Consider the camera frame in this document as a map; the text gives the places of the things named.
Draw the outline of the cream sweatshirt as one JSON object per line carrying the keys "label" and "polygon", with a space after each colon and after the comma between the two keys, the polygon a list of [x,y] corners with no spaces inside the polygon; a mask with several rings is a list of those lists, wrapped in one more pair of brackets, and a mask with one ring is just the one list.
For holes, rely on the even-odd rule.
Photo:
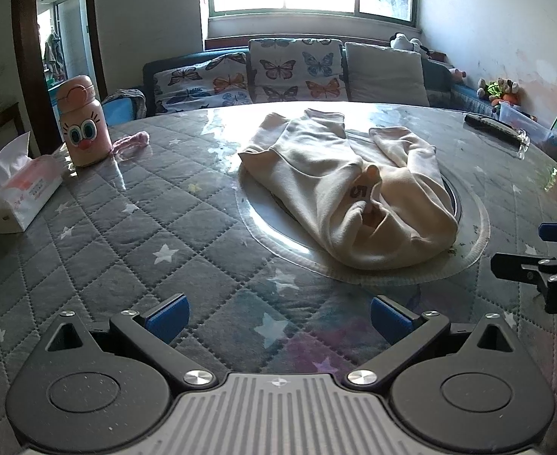
{"label": "cream sweatshirt", "polygon": [[404,126],[350,139],[339,113],[268,115],[238,154],[335,260],[362,270],[427,262],[458,232],[436,149]]}

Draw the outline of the round induction cooktop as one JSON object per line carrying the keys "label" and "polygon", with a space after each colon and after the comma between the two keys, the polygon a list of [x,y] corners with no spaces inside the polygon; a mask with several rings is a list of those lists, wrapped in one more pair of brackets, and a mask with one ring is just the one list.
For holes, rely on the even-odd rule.
{"label": "round induction cooktop", "polygon": [[304,229],[284,204],[270,191],[259,184],[245,169],[238,170],[235,200],[243,222],[260,245],[269,249],[280,258],[284,258],[308,270],[324,274],[344,274],[347,278],[362,275],[397,275],[421,271],[426,268],[441,268],[447,263],[459,262],[461,253],[466,253],[474,238],[472,226],[475,224],[475,200],[462,180],[451,171],[443,176],[447,193],[455,208],[458,224],[457,239],[454,249],[414,266],[369,270],[347,266],[332,257]]}

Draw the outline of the clear plastic storage box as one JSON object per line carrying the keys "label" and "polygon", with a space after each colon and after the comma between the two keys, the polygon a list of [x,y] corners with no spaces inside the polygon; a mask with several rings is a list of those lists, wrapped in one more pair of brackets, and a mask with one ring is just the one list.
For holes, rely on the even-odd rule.
{"label": "clear plastic storage box", "polygon": [[502,102],[499,106],[498,119],[513,129],[522,129],[531,143],[543,149],[557,148],[557,133],[555,130],[542,126],[535,120],[526,116],[508,102]]}

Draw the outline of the black remote control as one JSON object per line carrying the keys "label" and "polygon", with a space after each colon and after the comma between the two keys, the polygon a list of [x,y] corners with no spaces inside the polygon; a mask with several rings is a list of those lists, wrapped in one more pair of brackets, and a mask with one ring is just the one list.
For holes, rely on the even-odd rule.
{"label": "black remote control", "polygon": [[492,117],[469,112],[465,114],[465,123],[481,133],[487,133],[517,148],[529,145],[529,139],[524,130],[513,129],[512,126]]}

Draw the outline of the colourful stuffed toys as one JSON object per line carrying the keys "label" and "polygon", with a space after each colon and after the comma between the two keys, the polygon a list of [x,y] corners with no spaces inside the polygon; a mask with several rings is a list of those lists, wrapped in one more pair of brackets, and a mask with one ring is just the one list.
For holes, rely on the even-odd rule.
{"label": "colourful stuffed toys", "polygon": [[477,97],[491,104],[506,101],[511,105],[519,105],[520,85],[508,78],[499,77],[497,80],[486,81],[481,78],[478,82]]}

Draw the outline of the quilted star tablecloth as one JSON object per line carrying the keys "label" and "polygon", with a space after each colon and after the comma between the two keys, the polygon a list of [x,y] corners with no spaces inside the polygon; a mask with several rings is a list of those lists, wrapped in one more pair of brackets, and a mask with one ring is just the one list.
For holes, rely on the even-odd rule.
{"label": "quilted star tablecloth", "polygon": [[337,103],[351,133],[404,126],[433,144],[443,171],[475,200],[474,238],[453,272],[324,274],[260,245],[235,200],[239,151],[270,113],[242,106],[156,116],[113,129],[148,133],[148,147],[69,175],[21,234],[0,235],[0,454],[20,451],[4,404],[11,381],[63,310],[84,323],[144,311],[182,293],[190,304],[174,348],[218,376],[229,372],[342,377],[386,348],[370,323],[373,296],[455,323],[496,312],[516,332],[555,394],[544,450],[557,453],[557,315],[528,284],[490,270],[498,253],[557,258],[537,228],[557,222],[557,162],[471,129],[456,111]]}

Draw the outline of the blue sofa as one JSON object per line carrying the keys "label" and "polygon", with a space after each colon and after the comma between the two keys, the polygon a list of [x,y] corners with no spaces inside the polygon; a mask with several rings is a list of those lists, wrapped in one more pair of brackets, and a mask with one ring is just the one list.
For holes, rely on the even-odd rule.
{"label": "blue sofa", "polygon": [[[256,94],[253,90],[255,85],[256,72],[253,70],[249,54],[250,40],[293,40],[303,37],[305,40],[313,39],[313,35],[253,35],[253,36],[232,36],[227,38],[214,38],[205,44],[205,50],[202,52],[188,53],[188,55],[174,56],[164,60],[152,61],[144,65],[142,70],[143,83],[138,89],[146,98],[147,115],[153,116],[158,113],[156,109],[156,99],[154,98],[156,85],[154,75],[166,70],[175,68],[191,68],[201,63],[220,59],[222,55],[230,55],[231,53],[243,53],[246,56],[247,64],[247,84],[249,94],[255,99]],[[432,107],[468,110],[473,112],[481,112],[483,114],[491,113],[491,106],[486,101],[481,101],[476,97],[476,93],[463,84],[462,72],[456,74],[454,69],[443,61],[436,61],[435,57],[442,55],[440,52],[431,52],[427,55],[422,53],[422,72],[424,86],[427,89],[430,105]]]}

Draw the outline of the white tissue pack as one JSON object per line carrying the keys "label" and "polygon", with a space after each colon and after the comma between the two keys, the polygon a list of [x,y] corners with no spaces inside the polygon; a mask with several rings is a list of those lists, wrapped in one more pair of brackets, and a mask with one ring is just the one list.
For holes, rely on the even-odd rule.
{"label": "white tissue pack", "polygon": [[27,132],[0,150],[0,233],[24,232],[63,182],[63,163],[29,147]]}

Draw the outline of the plain beige cushion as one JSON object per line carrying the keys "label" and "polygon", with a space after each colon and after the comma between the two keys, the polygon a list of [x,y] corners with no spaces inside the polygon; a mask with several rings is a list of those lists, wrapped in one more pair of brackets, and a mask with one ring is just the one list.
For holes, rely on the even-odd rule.
{"label": "plain beige cushion", "polygon": [[354,102],[427,107],[421,56],[391,47],[346,42],[349,98]]}

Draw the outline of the white plush toy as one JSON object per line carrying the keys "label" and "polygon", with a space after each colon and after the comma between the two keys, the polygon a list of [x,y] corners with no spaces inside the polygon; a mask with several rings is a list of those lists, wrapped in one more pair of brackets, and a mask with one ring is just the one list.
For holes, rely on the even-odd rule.
{"label": "white plush toy", "polygon": [[396,33],[390,38],[390,47],[407,52],[422,53],[422,44],[418,38],[409,39],[403,33]]}

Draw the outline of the pink cartoon water bottle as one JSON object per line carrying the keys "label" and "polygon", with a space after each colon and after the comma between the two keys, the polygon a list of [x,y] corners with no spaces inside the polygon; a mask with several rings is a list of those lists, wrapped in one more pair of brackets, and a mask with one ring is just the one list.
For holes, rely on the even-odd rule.
{"label": "pink cartoon water bottle", "polygon": [[85,168],[105,159],[112,143],[91,79],[78,75],[63,82],[56,92],[56,103],[59,127],[73,165]]}

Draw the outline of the grey blanket on sofa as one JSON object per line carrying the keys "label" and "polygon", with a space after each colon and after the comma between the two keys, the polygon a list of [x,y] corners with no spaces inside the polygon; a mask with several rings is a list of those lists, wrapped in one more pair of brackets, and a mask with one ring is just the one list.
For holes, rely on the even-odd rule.
{"label": "grey blanket on sofa", "polygon": [[147,114],[146,98],[138,88],[118,89],[102,103],[107,126],[142,119]]}

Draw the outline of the middle butterfly cushion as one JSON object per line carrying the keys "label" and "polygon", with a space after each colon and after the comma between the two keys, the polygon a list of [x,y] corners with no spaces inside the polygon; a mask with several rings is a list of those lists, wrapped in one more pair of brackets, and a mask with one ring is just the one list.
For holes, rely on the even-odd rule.
{"label": "middle butterfly cushion", "polygon": [[257,103],[348,100],[339,40],[253,39],[249,57]]}

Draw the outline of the butterfly cushion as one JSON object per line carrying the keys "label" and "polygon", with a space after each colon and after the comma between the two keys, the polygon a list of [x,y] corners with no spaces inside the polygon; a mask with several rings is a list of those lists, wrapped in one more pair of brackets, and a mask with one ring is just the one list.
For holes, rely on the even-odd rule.
{"label": "butterfly cushion", "polygon": [[156,72],[152,84],[156,115],[252,103],[245,52]]}
{"label": "butterfly cushion", "polygon": [[249,57],[257,103],[348,100],[339,40],[253,39]]}

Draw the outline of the left butterfly cushion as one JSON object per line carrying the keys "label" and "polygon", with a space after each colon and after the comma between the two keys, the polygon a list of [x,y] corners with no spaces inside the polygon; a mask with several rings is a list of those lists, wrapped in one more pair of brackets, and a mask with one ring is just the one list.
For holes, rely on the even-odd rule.
{"label": "left butterfly cushion", "polygon": [[156,115],[252,103],[245,52],[156,72],[152,84]]}

